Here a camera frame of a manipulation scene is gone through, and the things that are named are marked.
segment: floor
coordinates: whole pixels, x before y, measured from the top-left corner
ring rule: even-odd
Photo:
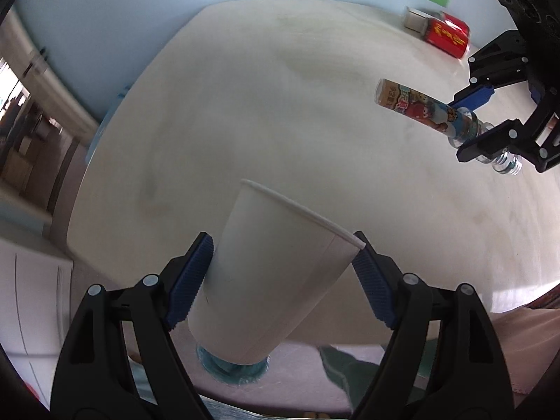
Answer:
[[[66,245],[72,207],[86,171],[85,154],[85,147],[78,146],[69,163],[54,207],[49,232],[51,242],[75,261],[71,290],[72,314],[75,313],[87,288],[93,283],[101,283],[107,289],[120,288],[71,254]],[[124,330],[127,346],[136,350],[134,332],[130,324],[125,324]],[[272,353],[270,369],[260,381],[245,386],[229,386],[216,381],[202,368],[195,354],[196,343],[186,322],[177,325],[171,333],[171,338],[193,384],[201,394],[209,398],[265,415],[303,417],[309,416],[309,412],[318,412],[333,418],[347,418],[350,414],[345,394],[327,379],[319,353],[311,346],[298,343],[281,344]],[[357,358],[372,362],[379,362],[383,356],[383,350],[379,346],[344,350]]]

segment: can label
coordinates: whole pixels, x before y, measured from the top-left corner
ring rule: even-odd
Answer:
[[[463,58],[469,47],[469,37],[461,29],[437,19],[429,21],[424,40],[456,58]]]
[[[461,32],[463,32],[464,35],[467,36],[467,38],[470,37],[469,26],[465,22],[463,22],[461,19],[459,19],[458,17],[454,17],[451,14],[447,14],[446,12],[441,11],[439,18],[441,20],[443,20],[446,25],[449,25],[452,28],[456,28],[458,30],[461,30]]]

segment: table surface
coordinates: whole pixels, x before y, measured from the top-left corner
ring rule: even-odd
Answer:
[[[560,171],[459,164],[447,139],[374,103],[381,78],[449,102],[468,63],[352,3],[245,0],[204,9],[136,81],[83,179],[68,245],[123,286],[215,240],[248,178],[311,208],[428,284],[475,286],[506,311],[560,280]],[[477,114],[524,121],[526,85]],[[351,268],[290,336],[384,342]]]

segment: cardboard box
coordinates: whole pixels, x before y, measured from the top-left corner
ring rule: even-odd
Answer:
[[[25,157],[11,149],[0,177],[20,193],[25,190],[32,170],[33,165]]]
[[[20,154],[30,163],[35,164],[39,153],[45,146],[45,143],[38,137],[24,137],[20,145]]]

